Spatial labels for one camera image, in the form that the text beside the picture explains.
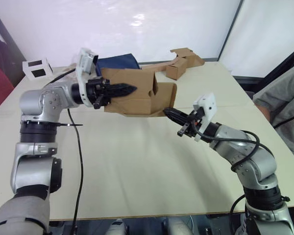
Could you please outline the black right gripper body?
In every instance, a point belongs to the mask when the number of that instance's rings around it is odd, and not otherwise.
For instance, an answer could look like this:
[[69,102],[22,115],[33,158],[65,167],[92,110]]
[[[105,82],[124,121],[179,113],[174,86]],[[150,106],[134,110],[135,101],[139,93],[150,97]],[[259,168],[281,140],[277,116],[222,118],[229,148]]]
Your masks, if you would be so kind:
[[182,137],[186,135],[190,138],[194,138],[196,136],[196,131],[193,127],[193,123],[201,120],[204,116],[204,111],[202,109],[198,109],[196,111],[191,111],[190,114],[186,114],[182,111],[179,112],[179,124],[182,126],[181,129],[177,132],[177,135]]

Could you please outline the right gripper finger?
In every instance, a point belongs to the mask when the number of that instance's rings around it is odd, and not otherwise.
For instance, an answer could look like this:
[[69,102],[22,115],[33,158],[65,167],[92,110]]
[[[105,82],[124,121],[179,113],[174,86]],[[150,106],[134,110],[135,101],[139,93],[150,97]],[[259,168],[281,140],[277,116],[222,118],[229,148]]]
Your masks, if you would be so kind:
[[165,108],[164,114],[169,118],[186,118],[188,116],[188,114],[175,108]]
[[187,122],[187,117],[178,117],[178,118],[169,118],[171,121],[179,124],[179,125],[184,125]]

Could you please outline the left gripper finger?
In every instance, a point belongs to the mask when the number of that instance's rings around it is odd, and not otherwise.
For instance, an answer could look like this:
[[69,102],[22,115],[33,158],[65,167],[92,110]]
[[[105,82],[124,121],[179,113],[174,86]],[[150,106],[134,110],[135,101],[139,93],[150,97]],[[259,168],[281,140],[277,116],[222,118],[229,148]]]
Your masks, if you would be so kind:
[[118,83],[118,84],[110,84],[107,86],[108,90],[111,91],[135,91],[137,90],[137,87],[126,84],[126,83]]
[[117,90],[109,90],[107,92],[107,96],[109,98],[115,98],[115,97],[124,97],[127,95],[132,94],[136,89],[117,89]]

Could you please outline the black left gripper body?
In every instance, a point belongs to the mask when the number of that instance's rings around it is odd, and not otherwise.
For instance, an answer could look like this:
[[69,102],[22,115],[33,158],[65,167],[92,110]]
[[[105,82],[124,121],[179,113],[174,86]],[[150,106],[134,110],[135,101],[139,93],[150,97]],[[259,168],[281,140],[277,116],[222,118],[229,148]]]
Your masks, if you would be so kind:
[[111,102],[108,94],[110,81],[104,78],[90,79],[86,83],[87,97],[94,109],[107,106]]

